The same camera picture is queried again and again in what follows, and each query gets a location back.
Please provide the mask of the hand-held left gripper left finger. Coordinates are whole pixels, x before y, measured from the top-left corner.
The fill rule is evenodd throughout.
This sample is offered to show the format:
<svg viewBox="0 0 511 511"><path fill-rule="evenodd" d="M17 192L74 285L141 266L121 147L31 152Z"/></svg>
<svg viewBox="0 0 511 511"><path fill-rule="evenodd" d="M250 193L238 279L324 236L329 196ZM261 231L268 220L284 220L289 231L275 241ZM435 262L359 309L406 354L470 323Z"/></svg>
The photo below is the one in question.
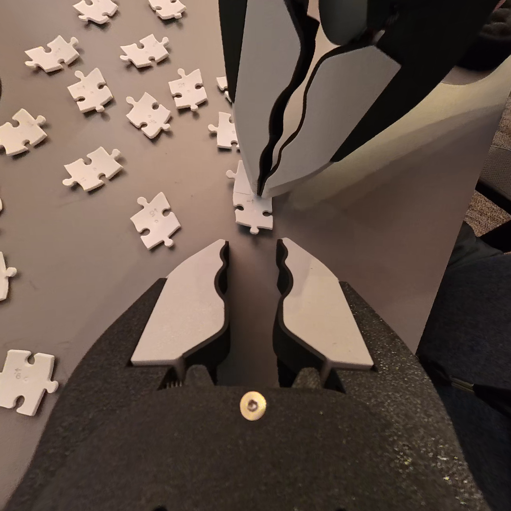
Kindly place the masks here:
<svg viewBox="0 0 511 511"><path fill-rule="evenodd" d="M211 376L230 350L229 243L219 239L171 271L131 356L134 366L203 365Z"/></svg>

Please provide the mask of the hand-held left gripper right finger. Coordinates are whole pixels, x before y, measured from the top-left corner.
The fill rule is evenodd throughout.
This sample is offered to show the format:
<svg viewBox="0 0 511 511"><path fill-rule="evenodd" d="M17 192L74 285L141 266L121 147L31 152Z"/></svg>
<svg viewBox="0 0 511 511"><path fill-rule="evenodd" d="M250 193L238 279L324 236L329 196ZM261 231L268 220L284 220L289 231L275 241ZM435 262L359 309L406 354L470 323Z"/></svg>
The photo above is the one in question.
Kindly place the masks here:
<svg viewBox="0 0 511 511"><path fill-rule="evenodd" d="M278 239L276 263L278 379L294 380L309 367L321 380L329 380L334 369L372 369L374 361L335 274L289 238Z"/></svg>

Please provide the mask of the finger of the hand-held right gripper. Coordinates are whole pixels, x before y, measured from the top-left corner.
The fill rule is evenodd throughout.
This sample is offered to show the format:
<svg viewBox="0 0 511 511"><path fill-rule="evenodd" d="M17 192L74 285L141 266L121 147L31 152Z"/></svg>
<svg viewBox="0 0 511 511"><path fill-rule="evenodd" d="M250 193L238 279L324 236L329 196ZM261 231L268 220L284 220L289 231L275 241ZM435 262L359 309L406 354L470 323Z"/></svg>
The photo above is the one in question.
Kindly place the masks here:
<svg viewBox="0 0 511 511"><path fill-rule="evenodd" d="M281 195L327 168L400 69L374 44L324 54L307 83L298 128L280 149L262 197Z"/></svg>
<svg viewBox="0 0 511 511"><path fill-rule="evenodd" d="M233 111L244 168L252 191L272 187L273 150L283 134L284 110L297 85L305 42L301 21L308 1L248 1Z"/></svg>

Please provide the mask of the scatter of white puzzle pieces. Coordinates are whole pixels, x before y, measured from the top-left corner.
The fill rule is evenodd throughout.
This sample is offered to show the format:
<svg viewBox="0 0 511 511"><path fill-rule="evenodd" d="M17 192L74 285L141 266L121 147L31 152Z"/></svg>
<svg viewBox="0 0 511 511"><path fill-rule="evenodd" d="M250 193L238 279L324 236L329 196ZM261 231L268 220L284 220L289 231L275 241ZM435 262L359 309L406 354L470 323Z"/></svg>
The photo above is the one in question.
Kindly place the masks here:
<svg viewBox="0 0 511 511"><path fill-rule="evenodd" d="M158 21L147 1L1 1L2 349L20 352L7 395L35 417L56 392L56 347L122 278L174 256L198 227L205 156L167 82L220 50L218 1Z"/></svg>

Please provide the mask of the person's dark trousers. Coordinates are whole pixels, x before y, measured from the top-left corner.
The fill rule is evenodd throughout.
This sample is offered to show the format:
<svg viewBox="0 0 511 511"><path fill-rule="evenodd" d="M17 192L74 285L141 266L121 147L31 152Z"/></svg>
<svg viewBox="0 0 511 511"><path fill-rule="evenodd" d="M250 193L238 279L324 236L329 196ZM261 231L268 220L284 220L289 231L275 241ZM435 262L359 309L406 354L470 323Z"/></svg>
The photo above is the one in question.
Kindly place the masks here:
<svg viewBox="0 0 511 511"><path fill-rule="evenodd" d="M510 254L466 222L417 355L486 502L510 510Z"/></svg>

